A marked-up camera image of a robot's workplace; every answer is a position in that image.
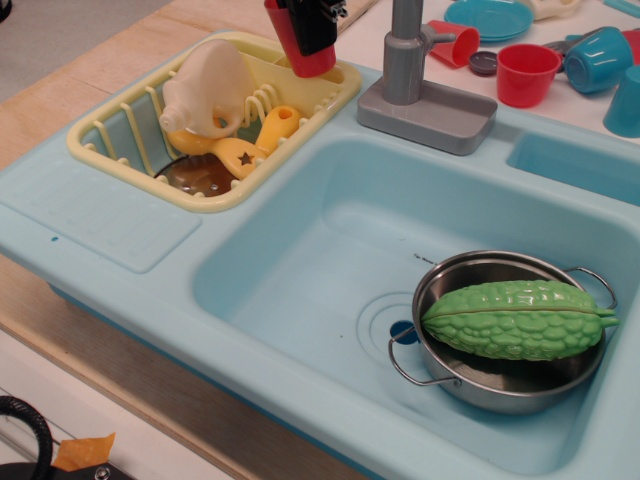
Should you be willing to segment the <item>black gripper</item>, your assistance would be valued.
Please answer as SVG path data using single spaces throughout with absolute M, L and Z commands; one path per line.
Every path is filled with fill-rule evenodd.
M 289 0 L 286 8 L 302 56 L 331 47 L 338 20 L 348 16 L 345 0 Z

